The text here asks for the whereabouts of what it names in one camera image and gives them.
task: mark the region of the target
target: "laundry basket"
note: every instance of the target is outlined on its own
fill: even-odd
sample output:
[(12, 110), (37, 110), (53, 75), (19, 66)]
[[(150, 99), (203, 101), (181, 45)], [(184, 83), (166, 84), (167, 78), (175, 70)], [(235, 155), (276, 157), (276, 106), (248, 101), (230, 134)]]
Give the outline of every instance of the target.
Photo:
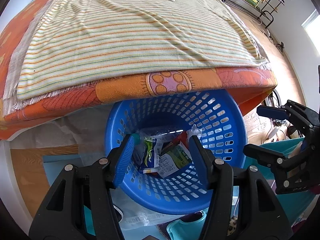
[[(137, 129), (175, 125), (188, 130), (193, 124), (202, 130), (204, 148), (231, 166), (242, 167), (247, 136), (241, 112), (226, 90), (126, 100), (114, 104), (105, 136), (106, 154), (118, 147), (124, 135)], [(191, 163), (162, 179), (141, 174), (131, 160), (121, 189), (135, 202), (153, 211), (179, 215), (209, 206), (212, 190), (198, 180)]]

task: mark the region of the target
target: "screw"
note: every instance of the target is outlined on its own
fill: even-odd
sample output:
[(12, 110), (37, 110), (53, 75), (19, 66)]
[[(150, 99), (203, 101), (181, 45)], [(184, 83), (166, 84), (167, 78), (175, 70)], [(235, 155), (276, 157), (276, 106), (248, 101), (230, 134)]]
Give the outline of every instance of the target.
[(257, 168), (256, 166), (253, 166), (253, 165), (250, 166), (249, 169), (250, 169), (250, 171), (252, 171), (252, 172), (258, 171), (258, 168)]
[(108, 163), (108, 159), (107, 158), (102, 158), (102, 159), (99, 160), (99, 163), (101, 165), (107, 164)]
[(215, 159), (214, 162), (218, 165), (221, 165), (224, 163), (224, 161), (222, 159)]
[(285, 180), (284, 183), (283, 183), (283, 186), (284, 187), (289, 187), (289, 181)]
[(71, 170), (73, 169), (73, 166), (72, 166), (72, 164), (68, 164), (68, 165), (66, 165), (66, 166), (64, 167), (64, 169), (65, 169), (66, 171), (71, 171)]

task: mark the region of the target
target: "teal fabric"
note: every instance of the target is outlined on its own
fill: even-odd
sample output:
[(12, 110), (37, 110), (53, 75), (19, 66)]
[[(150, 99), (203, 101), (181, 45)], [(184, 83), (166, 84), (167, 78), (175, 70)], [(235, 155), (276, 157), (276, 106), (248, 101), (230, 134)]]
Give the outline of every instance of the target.
[[(303, 138), (290, 139), (272, 143), (265, 143), (260, 145), (263, 148), (274, 150), (280, 153), (283, 153), (285, 156), (289, 155), (292, 152), (297, 144), (303, 141)], [(244, 163), (244, 169), (250, 165), (257, 166), (258, 170), (263, 174), (265, 179), (275, 179), (273, 173), (268, 167), (264, 167), (258, 164), (257, 160), (250, 157), (246, 157)], [(296, 219), (301, 215), (302, 212), (310, 205), (311, 201), (316, 195), (311, 191), (303, 191), (292, 194), (277, 195), (279, 202), (284, 209), (285, 214), (287, 215), (290, 224), (292, 225)]]

